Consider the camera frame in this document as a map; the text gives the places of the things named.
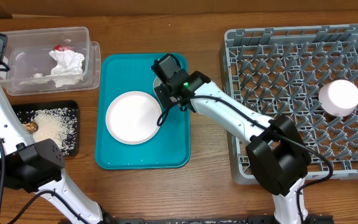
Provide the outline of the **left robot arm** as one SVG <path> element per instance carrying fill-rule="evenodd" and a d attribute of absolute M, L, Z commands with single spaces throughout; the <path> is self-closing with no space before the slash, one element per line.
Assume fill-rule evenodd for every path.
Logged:
<path fill-rule="evenodd" d="M 0 66 L 7 37 L 0 34 Z M 5 188 L 43 197 L 71 223 L 110 223 L 111 217 L 88 198 L 65 170 L 61 150 L 51 139 L 35 141 L 19 121 L 0 86 L 0 221 Z"/>

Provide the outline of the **small white plate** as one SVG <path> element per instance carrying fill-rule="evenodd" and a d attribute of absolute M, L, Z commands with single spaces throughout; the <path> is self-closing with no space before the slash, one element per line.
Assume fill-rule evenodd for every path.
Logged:
<path fill-rule="evenodd" d="M 335 80 L 319 90 L 318 100 L 328 114 L 348 116 L 358 106 L 358 88 L 350 81 Z"/>

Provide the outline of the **grey metal bowl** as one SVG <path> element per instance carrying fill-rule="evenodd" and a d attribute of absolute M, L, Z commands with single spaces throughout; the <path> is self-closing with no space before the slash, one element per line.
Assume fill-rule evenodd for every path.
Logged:
<path fill-rule="evenodd" d="M 160 86 L 161 83 L 162 83 L 161 80 L 160 80 L 158 77 L 155 77 L 154 82 L 153 82 L 153 87 L 152 87 L 155 96 L 157 96 L 157 92 L 156 92 L 155 89 L 156 89 L 158 86 Z"/>

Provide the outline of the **rice leftovers pile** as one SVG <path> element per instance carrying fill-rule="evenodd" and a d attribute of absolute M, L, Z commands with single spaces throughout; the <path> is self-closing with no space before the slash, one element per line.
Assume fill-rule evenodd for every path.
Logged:
<path fill-rule="evenodd" d="M 79 112 L 77 108 L 17 110 L 16 115 L 22 124 L 30 121 L 38 124 L 39 130 L 32 134 L 37 142 L 52 139 L 64 156 L 74 156 L 78 152 Z"/>

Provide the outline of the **large white plate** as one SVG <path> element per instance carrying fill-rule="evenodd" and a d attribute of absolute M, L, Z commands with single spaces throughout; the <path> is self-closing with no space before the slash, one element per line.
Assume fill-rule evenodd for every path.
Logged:
<path fill-rule="evenodd" d="M 106 127 L 117 141 L 135 145 L 152 139 L 158 132 L 162 110 L 157 100 L 143 91 L 119 95 L 106 112 Z"/>

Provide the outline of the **white napkin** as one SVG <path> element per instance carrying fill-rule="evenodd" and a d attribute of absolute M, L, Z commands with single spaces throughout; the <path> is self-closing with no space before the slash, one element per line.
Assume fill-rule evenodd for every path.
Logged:
<path fill-rule="evenodd" d="M 33 74 L 29 81 L 20 82 L 20 85 L 45 84 L 54 81 L 55 87 L 60 88 L 63 85 L 75 85 L 83 80 L 82 65 L 85 60 L 83 54 L 72 50 L 51 50 L 48 54 L 57 63 L 50 74 L 46 76 L 42 73 Z"/>

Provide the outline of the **brown food scrap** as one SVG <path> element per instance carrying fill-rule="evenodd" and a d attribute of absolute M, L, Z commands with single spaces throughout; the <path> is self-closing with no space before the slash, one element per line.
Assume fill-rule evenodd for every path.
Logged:
<path fill-rule="evenodd" d="M 35 121 L 30 121 L 28 123 L 24 123 L 23 127 L 25 127 L 26 131 L 30 134 L 34 134 L 39 130 L 39 126 Z"/>

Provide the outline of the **red snack wrapper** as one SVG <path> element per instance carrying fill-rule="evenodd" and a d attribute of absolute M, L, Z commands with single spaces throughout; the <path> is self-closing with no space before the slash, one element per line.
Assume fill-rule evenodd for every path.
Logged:
<path fill-rule="evenodd" d="M 57 51 L 66 51 L 66 50 L 73 50 L 72 47 L 69 47 L 69 46 L 63 46 L 63 45 L 56 45 L 54 48 L 54 50 L 57 50 Z"/>

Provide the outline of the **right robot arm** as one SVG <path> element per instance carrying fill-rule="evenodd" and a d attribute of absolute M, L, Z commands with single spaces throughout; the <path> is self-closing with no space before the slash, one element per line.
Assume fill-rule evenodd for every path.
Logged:
<path fill-rule="evenodd" d="M 198 71 L 189 75 L 181 69 L 156 76 L 154 92 L 164 108 L 158 126 L 176 105 L 209 117 L 245 144 L 253 176 L 273 196 L 275 221 L 305 222 L 308 211 L 301 186 L 311 157 L 290 118 L 273 119 L 246 108 Z"/>

